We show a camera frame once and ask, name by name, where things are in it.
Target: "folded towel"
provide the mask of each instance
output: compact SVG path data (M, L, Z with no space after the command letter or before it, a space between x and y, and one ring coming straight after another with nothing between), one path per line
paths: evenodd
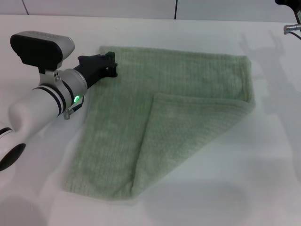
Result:
M90 91L91 107L66 190L138 195L254 108L245 56L150 48L116 53L118 77Z

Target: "white table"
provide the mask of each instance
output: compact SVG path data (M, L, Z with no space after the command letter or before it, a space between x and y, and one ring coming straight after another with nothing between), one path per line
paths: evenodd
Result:
M256 109L139 198L107 202L64 192L87 104L58 118L0 172L1 226L299 226L301 224L301 41L282 23L0 16L0 120L36 87L9 38L25 30L66 35L77 56L101 45L247 55Z

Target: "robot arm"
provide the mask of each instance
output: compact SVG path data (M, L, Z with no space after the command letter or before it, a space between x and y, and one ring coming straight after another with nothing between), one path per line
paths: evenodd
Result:
M61 114L69 119L79 109L69 109L100 79L117 77L115 53L80 56L74 69L58 71L74 50L72 39L27 31L10 39L22 62L38 67L40 83L8 109L12 128L0 123L0 171L11 166L22 154L26 142Z

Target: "green led light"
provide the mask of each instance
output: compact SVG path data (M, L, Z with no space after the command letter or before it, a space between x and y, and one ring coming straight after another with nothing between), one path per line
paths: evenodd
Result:
M76 96L76 97L74 98L74 102L76 103L76 102L78 102L78 100L79 100L79 96Z

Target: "towel fold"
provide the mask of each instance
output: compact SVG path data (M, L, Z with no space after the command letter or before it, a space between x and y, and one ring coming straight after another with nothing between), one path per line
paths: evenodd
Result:
M67 191L136 196L254 108L245 56L101 47L108 51L116 53L119 76L90 91Z

